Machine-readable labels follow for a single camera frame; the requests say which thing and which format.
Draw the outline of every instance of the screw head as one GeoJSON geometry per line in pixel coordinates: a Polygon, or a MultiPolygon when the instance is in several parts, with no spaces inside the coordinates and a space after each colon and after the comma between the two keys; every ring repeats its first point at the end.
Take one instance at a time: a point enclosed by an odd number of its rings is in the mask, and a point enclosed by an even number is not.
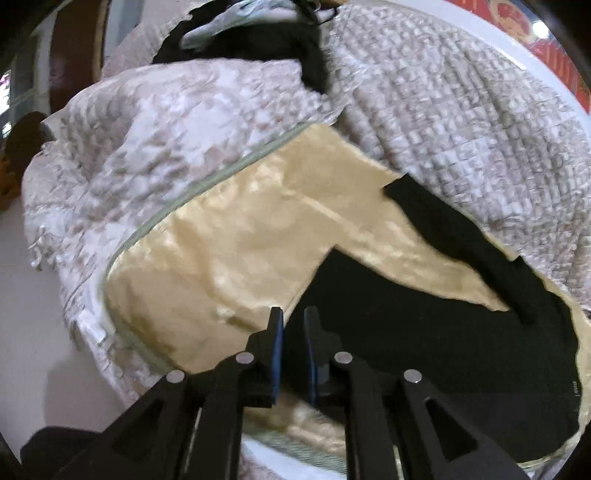
{"type": "Polygon", "coordinates": [[[171,370],[166,374],[166,380],[170,383],[181,383],[184,380],[184,372],[181,370],[171,370]]]}
{"type": "Polygon", "coordinates": [[[338,352],[335,354],[335,361],[338,364],[349,364],[353,361],[353,355],[349,352],[338,352]]]}
{"type": "Polygon", "coordinates": [[[248,365],[252,363],[254,359],[255,356],[250,352],[240,352],[236,356],[236,362],[238,362],[241,365],[248,365]]]}
{"type": "Polygon", "coordinates": [[[406,370],[404,372],[404,379],[410,383],[419,383],[423,379],[423,374],[418,370],[406,370]]]}

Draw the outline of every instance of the red poster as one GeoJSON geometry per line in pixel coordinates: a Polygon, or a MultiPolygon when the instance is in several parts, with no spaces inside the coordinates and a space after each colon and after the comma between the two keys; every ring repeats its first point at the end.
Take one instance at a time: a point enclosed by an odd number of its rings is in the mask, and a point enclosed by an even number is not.
{"type": "Polygon", "coordinates": [[[586,112],[589,90],[570,57],[540,19],[520,0],[447,0],[468,10],[519,41],[543,61],[573,92],[586,112]]]}

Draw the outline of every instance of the black cloth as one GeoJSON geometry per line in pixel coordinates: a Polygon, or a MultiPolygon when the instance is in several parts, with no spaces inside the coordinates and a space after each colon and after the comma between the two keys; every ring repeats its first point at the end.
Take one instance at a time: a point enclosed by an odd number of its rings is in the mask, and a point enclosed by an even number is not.
{"type": "Polygon", "coordinates": [[[578,341],[569,308],[522,259],[509,262],[467,217],[410,177],[386,191],[426,240],[477,268],[512,310],[405,287],[334,249],[291,318],[315,305],[323,328],[375,370],[421,371],[515,461],[555,452],[578,430],[578,341]]]}
{"type": "Polygon", "coordinates": [[[50,480],[100,434],[65,427],[39,430],[21,448],[21,462],[34,480],[50,480]]]}
{"type": "Polygon", "coordinates": [[[185,33],[205,25],[230,5],[228,0],[213,0],[191,10],[192,18],[179,23],[152,60],[172,63],[194,59],[299,60],[304,85],[325,93],[328,81],[326,59],[320,49],[320,28],[305,23],[280,22],[247,25],[224,30],[215,35],[202,50],[182,50],[185,33]]]}

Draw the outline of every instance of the floor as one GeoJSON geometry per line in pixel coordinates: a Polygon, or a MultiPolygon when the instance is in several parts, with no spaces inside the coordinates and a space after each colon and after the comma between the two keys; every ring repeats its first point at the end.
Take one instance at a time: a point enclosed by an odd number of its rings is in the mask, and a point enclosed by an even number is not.
{"type": "Polygon", "coordinates": [[[0,432],[15,453],[46,425],[100,431],[124,410],[70,340],[57,274],[28,262],[16,200],[0,213],[0,432]]]}

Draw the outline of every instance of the quilted blanket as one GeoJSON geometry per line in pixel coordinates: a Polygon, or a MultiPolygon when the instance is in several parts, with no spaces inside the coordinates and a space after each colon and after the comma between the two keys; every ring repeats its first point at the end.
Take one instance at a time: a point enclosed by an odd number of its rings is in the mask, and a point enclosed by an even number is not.
{"type": "Polygon", "coordinates": [[[108,258],[187,186],[301,121],[334,124],[376,161],[410,172],[589,308],[587,137],[555,92],[500,52],[411,9],[342,7],[320,96],[294,61],[141,67],[170,20],[124,41],[105,80],[61,112],[57,139],[23,181],[34,264],[58,271],[67,324],[128,404],[159,372],[104,311],[108,258]],[[134,38],[139,68],[122,71],[134,38]]]}

